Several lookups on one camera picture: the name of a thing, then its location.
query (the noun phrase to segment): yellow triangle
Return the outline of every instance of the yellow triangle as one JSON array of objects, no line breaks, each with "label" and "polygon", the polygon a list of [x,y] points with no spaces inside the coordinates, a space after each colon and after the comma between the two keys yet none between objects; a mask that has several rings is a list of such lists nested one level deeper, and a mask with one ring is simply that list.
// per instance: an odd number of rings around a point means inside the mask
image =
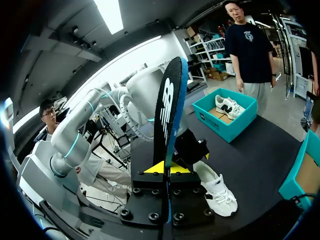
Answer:
[{"label": "yellow triangle", "polygon": [[[163,174],[164,169],[165,169],[165,161],[161,161],[158,164],[145,170],[144,172],[149,173],[149,174],[152,174],[154,172],[158,172],[160,174]],[[190,173],[190,171],[187,168],[183,168],[183,167],[179,166],[178,164],[172,162],[171,167],[170,167],[170,173],[175,174],[176,172],[180,172],[182,174]]]},{"label": "yellow triangle", "polygon": [[161,161],[158,164],[150,167],[149,169],[145,170],[145,173],[150,173],[153,174],[154,172],[158,172],[160,174],[164,173],[164,169],[165,169],[165,161]]},{"label": "yellow triangle", "polygon": [[179,166],[178,164],[173,162],[170,167],[170,173],[175,174],[176,172],[180,172],[182,174],[190,173],[190,171],[187,168],[183,168],[182,166]]}]

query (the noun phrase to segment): glasses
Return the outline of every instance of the glasses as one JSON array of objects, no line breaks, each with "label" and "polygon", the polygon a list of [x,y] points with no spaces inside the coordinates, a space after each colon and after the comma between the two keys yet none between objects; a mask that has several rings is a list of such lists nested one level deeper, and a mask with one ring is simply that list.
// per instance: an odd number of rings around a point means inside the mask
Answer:
[{"label": "glasses", "polygon": [[50,110],[48,110],[46,112],[46,114],[42,115],[42,117],[45,117],[45,116],[49,116],[50,114],[54,114],[55,113],[55,109],[54,108],[51,108]]},{"label": "glasses", "polygon": [[229,14],[232,14],[233,12],[239,12],[240,11],[240,8],[239,7],[236,7],[236,8],[233,8],[233,9],[230,9],[228,11]]}]

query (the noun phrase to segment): bolt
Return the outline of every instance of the bolt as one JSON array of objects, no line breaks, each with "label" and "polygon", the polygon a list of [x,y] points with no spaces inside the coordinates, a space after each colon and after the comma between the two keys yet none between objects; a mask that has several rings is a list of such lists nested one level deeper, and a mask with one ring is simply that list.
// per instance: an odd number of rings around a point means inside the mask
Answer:
[{"label": "bolt", "polygon": [[126,220],[130,220],[130,219],[132,219],[132,213],[130,212],[130,210],[129,209],[127,209],[127,208],[124,208],[124,209],[122,209],[121,210],[121,212],[120,212],[120,215],[121,215],[121,217],[123,218],[123,219],[126,219]]},{"label": "bolt", "polygon": [[177,222],[181,222],[185,219],[185,215],[181,212],[177,212],[173,215],[173,219],[176,220]]},{"label": "bolt", "polygon": [[158,189],[152,190],[152,195],[158,196],[160,194],[160,191]]},{"label": "bolt", "polygon": [[181,195],[181,193],[182,193],[182,192],[181,192],[181,190],[179,190],[179,189],[176,189],[176,190],[173,191],[173,194],[176,195],[176,196]]},{"label": "bolt", "polygon": [[140,188],[134,188],[132,189],[132,192],[135,196],[141,196],[142,195],[142,192],[141,192],[141,189]]},{"label": "bolt", "polygon": [[156,223],[159,220],[159,214],[156,212],[149,213],[148,218],[152,223]]},{"label": "bolt", "polygon": [[194,188],[193,193],[199,194],[201,192],[200,188]]},{"label": "bolt", "polygon": [[206,210],[203,211],[204,215],[206,215],[207,217],[211,217],[214,215],[214,211],[210,208],[207,208]]}]

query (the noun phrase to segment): black table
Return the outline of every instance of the black table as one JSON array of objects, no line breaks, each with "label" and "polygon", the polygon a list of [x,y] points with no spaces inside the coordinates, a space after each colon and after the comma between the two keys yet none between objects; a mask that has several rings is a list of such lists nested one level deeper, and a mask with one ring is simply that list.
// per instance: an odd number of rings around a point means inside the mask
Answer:
[{"label": "black table", "polygon": [[[253,222],[283,198],[278,193],[298,154],[301,143],[263,117],[256,119],[231,143],[227,143],[193,113],[187,116],[195,137],[207,140],[210,151],[204,160],[217,174],[238,203],[235,215],[215,215],[216,223],[231,231]],[[131,143],[131,174],[152,167],[153,142]]]}]

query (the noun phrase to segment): white sneaker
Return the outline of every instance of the white sneaker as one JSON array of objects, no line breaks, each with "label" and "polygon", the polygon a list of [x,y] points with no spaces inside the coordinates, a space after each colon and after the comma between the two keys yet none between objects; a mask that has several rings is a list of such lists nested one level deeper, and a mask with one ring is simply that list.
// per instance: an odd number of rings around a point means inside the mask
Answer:
[{"label": "white sneaker", "polygon": [[235,100],[230,97],[224,98],[220,95],[215,96],[216,111],[221,114],[226,114],[229,119],[234,120],[242,114],[245,109],[240,106]]},{"label": "white sneaker", "polygon": [[209,207],[218,215],[223,217],[231,216],[238,209],[238,203],[234,194],[224,183],[222,174],[218,176],[203,161],[198,161],[193,165],[193,170],[199,175],[201,185],[207,190],[206,202]]}]

